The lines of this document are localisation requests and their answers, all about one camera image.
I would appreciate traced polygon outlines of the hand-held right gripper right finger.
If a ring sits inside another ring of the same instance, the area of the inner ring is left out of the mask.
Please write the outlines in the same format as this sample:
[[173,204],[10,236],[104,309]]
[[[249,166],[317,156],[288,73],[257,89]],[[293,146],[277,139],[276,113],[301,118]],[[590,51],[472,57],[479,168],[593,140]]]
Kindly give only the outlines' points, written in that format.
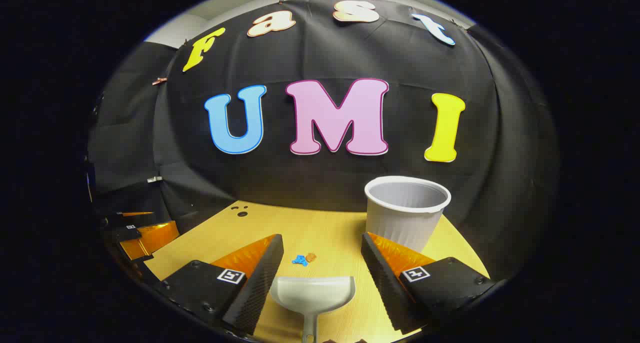
[[377,234],[361,254],[395,330],[436,332],[496,292],[496,282],[457,258],[432,259]]

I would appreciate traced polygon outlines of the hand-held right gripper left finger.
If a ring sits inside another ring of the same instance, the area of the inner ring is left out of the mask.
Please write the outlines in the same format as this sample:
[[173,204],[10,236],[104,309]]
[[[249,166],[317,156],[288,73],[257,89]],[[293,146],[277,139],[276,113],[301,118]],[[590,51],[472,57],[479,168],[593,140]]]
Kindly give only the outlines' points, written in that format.
[[160,294],[203,324],[251,336],[283,256],[272,234],[212,263],[190,261],[160,281]]

